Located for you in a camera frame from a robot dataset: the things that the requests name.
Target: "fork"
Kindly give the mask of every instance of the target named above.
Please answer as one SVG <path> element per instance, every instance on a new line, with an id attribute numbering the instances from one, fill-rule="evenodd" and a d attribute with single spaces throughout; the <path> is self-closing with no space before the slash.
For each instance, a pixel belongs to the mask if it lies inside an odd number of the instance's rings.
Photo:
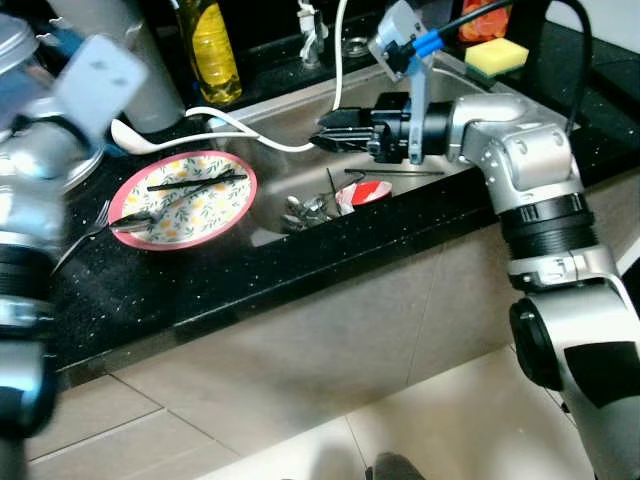
<path id="1" fill-rule="evenodd" d="M 73 242 L 73 245 L 71 245 L 67 249 L 66 252 L 64 252 L 64 254 L 60 257 L 60 260 L 58 260 L 57 265 L 51 271 L 51 275 L 55 274 L 60 269 L 62 264 L 67 261 L 69 256 L 80 245 L 82 245 L 82 243 L 84 243 L 85 240 L 87 240 L 90 237 L 96 236 L 97 234 L 99 234 L 101 231 L 103 231 L 106 228 L 106 226 L 107 226 L 107 213 L 109 212 L 109 204 L 110 204 L 109 200 L 104 202 L 104 205 L 102 205 L 102 208 L 100 209 L 100 213 L 98 213 L 98 216 L 94 220 L 93 224 L 91 224 L 89 226 L 89 228 L 87 228 L 87 231 L 84 232 L 80 236 L 80 238 L 78 238 L 75 242 Z"/>

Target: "pink-rimmed plate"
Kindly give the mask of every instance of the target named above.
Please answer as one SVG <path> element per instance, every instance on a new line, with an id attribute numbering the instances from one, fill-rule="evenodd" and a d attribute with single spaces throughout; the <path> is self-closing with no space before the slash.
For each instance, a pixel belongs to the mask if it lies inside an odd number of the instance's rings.
<path id="1" fill-rule="evenodd" d="M 160 211 L 189 189 L 148 192 L 162 183 L 213 178 L 225 170 L 247 178 L 213 185 L 178 202 L 147 230 L 113 232 L 122 243 L 145 250 L 178 250 L 199 245 L 226 232 L 249 210 L 258 190 L 247 163 L 226 152 L 206 150 L 173 155 L 140 170 L 118 190 L 109 208 L 109 223 L 141 210 Z"/>

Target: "faucet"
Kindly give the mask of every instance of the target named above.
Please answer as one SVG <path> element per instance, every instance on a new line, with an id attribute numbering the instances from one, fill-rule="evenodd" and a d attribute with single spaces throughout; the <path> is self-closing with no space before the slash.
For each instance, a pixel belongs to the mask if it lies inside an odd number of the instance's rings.
<path id="1" fill-rule="evenodd" d="M 300 58 L 305 67 L 315 68 L 320 65 L 319 56 L 324 52 L 324 39 L 329 35 L 329 29 L 322 23 L 322 12 L 316 10 L 309 0 L 298 0 L 298 5 L 300 31 L 305 36 Z"/>

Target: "kitchen sink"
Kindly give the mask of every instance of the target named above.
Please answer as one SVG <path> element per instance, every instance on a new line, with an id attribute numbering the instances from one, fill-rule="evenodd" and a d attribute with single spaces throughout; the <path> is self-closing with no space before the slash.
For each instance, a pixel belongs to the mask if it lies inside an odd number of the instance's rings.
<path id="1" fill-rule="evenodd" d="M 513 92 L 500 83 L 485 88 L 465 75 L 462 62 L 444 53 L 435 58 L 429 87 L 434 102 L 484 91 Z M 268 138 L 287 145 L 302 145 L 319 130 L 318 118 L 331 110 L 334 89 L 335 81 L 330 80 L 232 113 Z M 374 65 L 344 77 L 341 106 L 372 107 L 380 93 L 408 89 L 406 80 L 393 83 L 379 66 Z M 546 107 L 541 108 L 552 119 L 563 121 L 560 115 Z M 411 165 L 408 161 L 390 165 L 375 163 L 367 153 L 335 154 L 317 147 L 302 153 L 285 153 L 242 138 L 218 139 L 216 148 L 246 160 L 258 177 L 258 194 L 249 211 L 253 223 L 261 230 L 252 236 L 254 245 L 268 243 L 288 232 L 283 222 L 283 215 L 288 213 L 287 197 L 294 196 L 304 202 L 320 195 L 326 200 L 327 213 L 338 216 L 331 195 L 331 181 L 340 189 L 361 178 L 345 173 L 345 169 L 414 172 L 403 176 L 367 175 L 367 180 L 390 181 L 392 194 L 397 196 L 469 168 L 452 165 L 444 156 L 428 156 L 422 165 Z"/>

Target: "black cable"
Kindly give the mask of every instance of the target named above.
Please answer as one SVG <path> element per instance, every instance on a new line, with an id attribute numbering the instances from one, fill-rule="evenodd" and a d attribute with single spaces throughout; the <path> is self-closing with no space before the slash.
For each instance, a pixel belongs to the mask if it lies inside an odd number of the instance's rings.
<path id="1" fill-rule="evenodd" d="M 462 25 L 475 20 L 478 17 L 486 15 L 489 12 L 504 8 L 508 5 L 516 3 L 516 1 L 523 0 L 498 0 L 484 7 L 480 7 L 473 12 L 470 12 L 456 20 L 449 22 L 444 27 L 438 29 L 438 33 L 441 37 L 447 36 L 456 32 Z M 569 116 L 567 117 L 567 124 L 565 125 L 565 132 L 567 135 L 573 130 L 573 126 L 580 111 L 580 105 L 587 88 L 587 82 L 589 80 L 589 71 L 591 70 L 591 59 L 593 56 L 593 38 L 591 35 L 591 23 L 589 22 L 589 15 L 578 0 L 555 0 L 560 3 L 571 7 L 573 11 L 578 15 L 580 25 L 582 26 L 582 60 L 580 62 L 580 72 L 578 73 L 578 80 L 576 82 L 573 101 L 571 103 L 571 109 Z"/>

